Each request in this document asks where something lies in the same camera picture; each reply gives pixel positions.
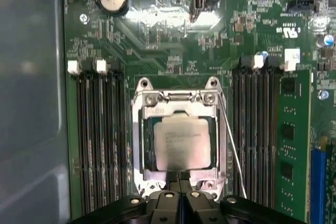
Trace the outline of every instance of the black connector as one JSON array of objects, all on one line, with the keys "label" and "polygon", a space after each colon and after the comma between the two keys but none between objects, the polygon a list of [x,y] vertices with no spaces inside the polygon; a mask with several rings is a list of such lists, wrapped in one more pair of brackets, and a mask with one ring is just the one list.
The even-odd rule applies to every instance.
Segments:
[{"label": "black connector", "polygon": [[204,0],[194,0],[196,9],[204,8]]},{"label": "black connector", "polygon": [[287,4],[287,12],[299,13],[299,12],[319,12],[319,5],[316,0],[291,0]]},{"label": "black connector", "polygon": [[205,0],[205,6],[212,10],[212,9],[214,9],[214,7],[217,6],[218,2],[219,2],[219,0]]}]

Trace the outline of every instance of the screw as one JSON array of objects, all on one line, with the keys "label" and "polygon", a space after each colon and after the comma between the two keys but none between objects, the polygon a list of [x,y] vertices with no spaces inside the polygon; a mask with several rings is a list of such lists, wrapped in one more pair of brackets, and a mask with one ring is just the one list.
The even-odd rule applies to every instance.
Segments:
[{"label": "screw", "polygon": [[150,94],[145,97],[145,100],[148,105],[155,103],[155,97]]},{"label": "screw", "polygon": [[237,202],[237,200],[235,198],[227,198],[226,200],[227,200],[227,202],[229,202],[231,204],[234,204],[234,203]]},{"label": "screw", "polygon": [[215,101],[215,95],[214,94],[205,94],[204,95],[204,101],[206,103],[213,103]]},{"label": "screw", "polygon": [[214,182],[212,180],[208,180],[208,181],[205,182],[205,186],[208,189],[211,189],[214,186]]},{"label": "screw", "polygon": [[171,194],[171,193],[167,193],[167,194],[165,194],[164,196],[166,196],[167,198],[173,198],[173,197],[174,197],[174,195]]},{"label": "screw", "polygon": [[79,16],[79,20],[82,22],[82,24],[84,24],[84,25],[87,25],[88,24],[88,22],[90,21],[90,19],[89,19],[89,17],[88,17],[88,15],[86,15],[86,14],[81,14],[80,16]]},{"label": "screw", "polygon": [[194,191],[194,192],[191,193],[191,196],[197,198],[197,197],[200,196],[200,194],[198,192]]},{"label": "screw", "polygon": [[327,90],[320,90],[318,98],[323,101],[329,97],[329,92]]},{"label": "screw", "polygon": [[131,203],[132,204],[137,204],[137,203],[139,203],[140,201],[138,200],[138,199],[131,199]]}]

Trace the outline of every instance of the blue component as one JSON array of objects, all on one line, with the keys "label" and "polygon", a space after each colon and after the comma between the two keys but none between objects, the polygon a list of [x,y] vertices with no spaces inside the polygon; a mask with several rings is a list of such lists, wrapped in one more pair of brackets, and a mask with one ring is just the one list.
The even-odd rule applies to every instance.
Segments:
[{"label": "blue component", "polygon": [[326,153],[318,149],[311,151],[310,177],[310,223],[324,224],[326,189],[325,172],[327,168]]},{"label": "blue component", "polygon": [[334,37],[329,34],[325,35],[323,40],[326,46],[332,46],[332,44],[334,43]]}]

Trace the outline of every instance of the thin wire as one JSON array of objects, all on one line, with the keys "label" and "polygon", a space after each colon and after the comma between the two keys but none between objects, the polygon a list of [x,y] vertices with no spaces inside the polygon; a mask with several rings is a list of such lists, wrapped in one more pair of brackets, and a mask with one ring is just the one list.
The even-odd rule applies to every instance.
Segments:
[{"label": "thin wire", "polygon": [[230,141],[231,141],[233,153],[234,153],[236,164],[237,164],[237,167],[238,167],[238,173],[239,173],[239,178],[240,178],[240,186],[242,188],[244,198],[247,199],[246,192],[245,192],[245,186],[244,186],[244,182],[243,182],[243,173],[241,172],[242,168],[240,167],[240,163],[239,163],[239,159],[238,159],[238,154],[237,154],[237,151],[236,151],[236,146],[235,146],[235,143],[233,141],[233,137],[232,137],[232,133],[231,133],[231,129],[230,129],[229,120],[227,119],[226,109],[225,109],[225,106],[224,106],[224,101],[222,99],[220,99],[220,105],[221,105],[222,110],[223,110],[225,123],[226,123],[226,126],[227,126],[227,130],[229,132],[229,136],[230,136]]}]

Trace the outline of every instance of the memory chip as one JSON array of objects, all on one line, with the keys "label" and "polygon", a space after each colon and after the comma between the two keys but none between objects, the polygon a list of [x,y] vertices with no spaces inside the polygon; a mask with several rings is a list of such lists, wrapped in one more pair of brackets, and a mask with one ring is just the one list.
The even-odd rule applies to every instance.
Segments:
[{"label": "memory chip", "polygon": [[281,127],[281,136],[287,140],[294,140],[295,128],[293,125],[284,123]]},{"label": "memory chip", "polygon": [[281,93],[293,94],[296,91],[295,78],[283,78],[281,80]]},{"label": "memory chip", "polygon": [[293,166],[291,164],[281,162],[280,170],[283,177],[293,180]]},{"label": "memory chip", "polygon": [[235,35],[234,38],[233,38],[233,42],[243,44],[244,43],[244,35],[242,35],[242,34]]}]

